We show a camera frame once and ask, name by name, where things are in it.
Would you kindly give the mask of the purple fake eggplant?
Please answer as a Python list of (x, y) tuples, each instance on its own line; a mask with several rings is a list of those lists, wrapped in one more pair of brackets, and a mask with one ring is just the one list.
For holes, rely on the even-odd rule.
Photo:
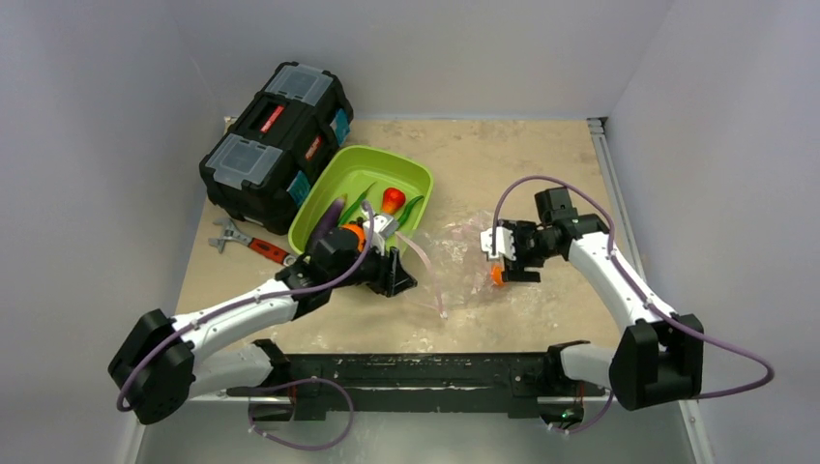
[(347, 194), (335, 198), (320, 219), (314, 225), (307, 241), (307, 248), (311, 248), (316, 242), (327, 235), (333, 228), (337, 227), (339, 218), (344, 211), (347, 202)]

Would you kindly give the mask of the lime green plastic tray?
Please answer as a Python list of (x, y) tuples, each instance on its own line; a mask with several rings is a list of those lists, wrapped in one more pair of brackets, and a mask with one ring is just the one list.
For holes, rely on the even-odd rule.
[(401, 190), (407, 200), (423, 198), (398, 228), (402, 235), (411, 238), (425, 214), (433, 186), (431, 171), (412, 159), (364, 145), (345, 147), (337, 152), (306, 197), (289, 228), (288, 243), (295, 253), (303, 253), (316, 222), (332, 201), (342, 195), (347, 197), (346, 204), (351, 205), (365, 191), (366, 200), (380, 212), (383, 191), (388, 188)]

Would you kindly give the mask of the clear zip top bag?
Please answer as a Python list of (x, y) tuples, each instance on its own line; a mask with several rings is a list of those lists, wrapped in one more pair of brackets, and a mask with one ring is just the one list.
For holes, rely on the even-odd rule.
[(419, 228), (413, 237), (401, 233), (405, 246), (401, 260), (418, 286), (403, 293), (412, 305), (436, 311), (443, 319), (458, 309), (501, 300), (506, 287), (495, 286), (488, 261), (481, 251), (480, 234), (490, 227), (492, 213), (478, 210), (444, 225)]

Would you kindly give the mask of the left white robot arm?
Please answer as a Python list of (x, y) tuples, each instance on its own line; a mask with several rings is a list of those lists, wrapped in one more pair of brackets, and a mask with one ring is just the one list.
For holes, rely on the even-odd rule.
[(166, 419), (193, 396), (198, 365), (249, 334), (310, 314), (336, 288), (365, 285), (391, 298), (416, 287), (398, 249), (375, 240), (367, 230), (337, 227), (274, 278), (226, 303), (174, 317), (144, 313), (107, 368), (119, 389), (117, 410), (145, 425)]

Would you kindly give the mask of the orange fake orange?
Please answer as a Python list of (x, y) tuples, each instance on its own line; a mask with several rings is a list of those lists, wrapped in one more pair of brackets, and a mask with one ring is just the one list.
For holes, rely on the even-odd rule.
[(355, 238), (357, 239), (357, 250), (362, 252), (366, 244), (366, 234), (364, 228), (357, 223), (344, 224), (341, 228), (350, 231), (355, 235)]

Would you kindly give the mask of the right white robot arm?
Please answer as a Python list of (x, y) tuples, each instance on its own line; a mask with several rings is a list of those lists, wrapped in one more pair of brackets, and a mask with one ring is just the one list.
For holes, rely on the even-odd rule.
[(561, 257), (586, 278), (621, 335), (614, 350), (576, 341), (547, 351), (542, 378), (565, 393), (579, 381), (613, 393), (629, 411), (693, 399), (701, 392), (703, 326), (658, 298), (614, 245), (596, 214), (581, 215), (566, 188), (535, 196), (536, 222), (499, 219), (480, 235), (497, 282), (538, 282), (538, 272)]

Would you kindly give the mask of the green fake chili pepper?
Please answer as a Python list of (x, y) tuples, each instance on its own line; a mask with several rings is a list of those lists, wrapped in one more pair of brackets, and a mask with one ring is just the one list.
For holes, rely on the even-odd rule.
[(397, 218), (399, 226), (403, 226), (409, 220), (409, 218), (412, 216), (412, 213), (416, 205), (423, 202), (424, 199), (425, 197), (423, 195), (418, 195), (416, 197), (413, 197), (404, 205), (401, 214)]

